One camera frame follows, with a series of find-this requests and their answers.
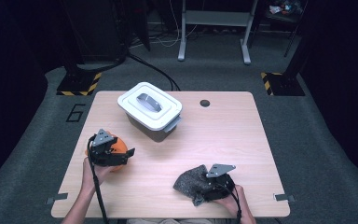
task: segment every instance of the table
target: table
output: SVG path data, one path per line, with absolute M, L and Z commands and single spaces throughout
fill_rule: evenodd
M 184 171 L 205 164 L 235 165 L 229 172 L 244 187 L 255 217 L 286 217 L 287 201 L 255 100 L 244 91 L 167 91 L 183 105 L 183 120 L 168 137 L 154 142 L 132 126 L 117 98 L 124 91 L 99 91 L 90 108 L 51 214 L 65 217 L 79 192 L 82 161 L 90 137 L 101 128 L 122 138 L 135 154 L 101 185 L 108 217 L 112 218 L 228 218 L 220 204 L 195 207 L 190 198 L 172 188 Z M 210 105 L 203 107 L 201 100 Z M 96 195 L 87 217 L 102 217 Z
M 186 0 L 182 4 L 182 36 L 179 47 L 178 61 L 185 60 L 186 54 L 186 25 L 225 25 L 246 27 L 243 39 L 240 40 L 243 62 L 247 65 L 251 63 L 248 50 L 248 39 L 251 32 L 252 23 L 255 17 L 255 9 L 258 0 L 253 0 L 251 11 L 249 12 L 222 12 L 222 11 L 200 11 L 186 10 Z

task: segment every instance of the white shelf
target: white shelf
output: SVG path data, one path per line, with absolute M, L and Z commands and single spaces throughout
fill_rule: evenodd
M 249 13 L 247 12 L 222 12 L 222 11 L 186 11 L 186 24 L 200 25 L 248 25 Z

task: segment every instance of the person's left hand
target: person's left hand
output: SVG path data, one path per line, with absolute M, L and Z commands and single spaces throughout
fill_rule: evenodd
M 100 185 L 104 182 L 110 171 L 112 171 L 112 169 L 114 168 L 115 166 L 94 166 L 94 171 L 95 174 L 98 176 Z M 88 157 L 83 160 L 83 179 L 81 183 L 81 190 L 95 190 L 94 179 L 92 176 Z

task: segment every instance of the hazard stripe tape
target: hazard stripe tape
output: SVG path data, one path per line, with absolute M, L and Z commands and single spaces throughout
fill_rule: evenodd
M 92 95 L 94 90 L 97 88 L 98 81 L 100 80 L 101 73 L 95 75 L 92 80 L 91 85 L 87 91 L 57 91 L 57 95 L 66 95 L 66 96 L 74 96 L 74 95 Z
M 261 78 L 263 78 L 264 87 L 266 88 L 267 94 L 268 95 L 274 95 L 274 92 L 272 91 L 271 85 L 269 84 L 267 74 L 274 75 L 274 76 L 281 76 L 282 73 L 261 73 Z
M 267 79 L 267 74 L 266 73 L 261 73 L 261 78 L 263 78 L 264 87 L 266 88 L 267 94 L 268 95 L 273 95 L 272 90 L 271 90 L 271 86 L 269 85 L 269 80 Z

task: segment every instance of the container handle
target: container handle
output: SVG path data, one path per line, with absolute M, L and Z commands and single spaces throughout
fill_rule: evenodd
M 179 117 L 179 116 L 177 116 L 177 117 L 176 117 L 175 119 L 173 119 L 167 126 L 165 126 L 165 128 L 163 129 L 163 131 L 164 131 L 165 133 L 169 132 L 169 131 L 172 130 L 172 129 L 176 126 L 176 124 L 178 124 L 179 121 L 181 121 L 181 120 L 182 120 L 182 118 Z
M 161 105 L 153 99 L 153 97 L 146 93 L 141 93 L 138 97 L 136 97 L 136 100 L 152 112 L 158 113 L 162 109 Z

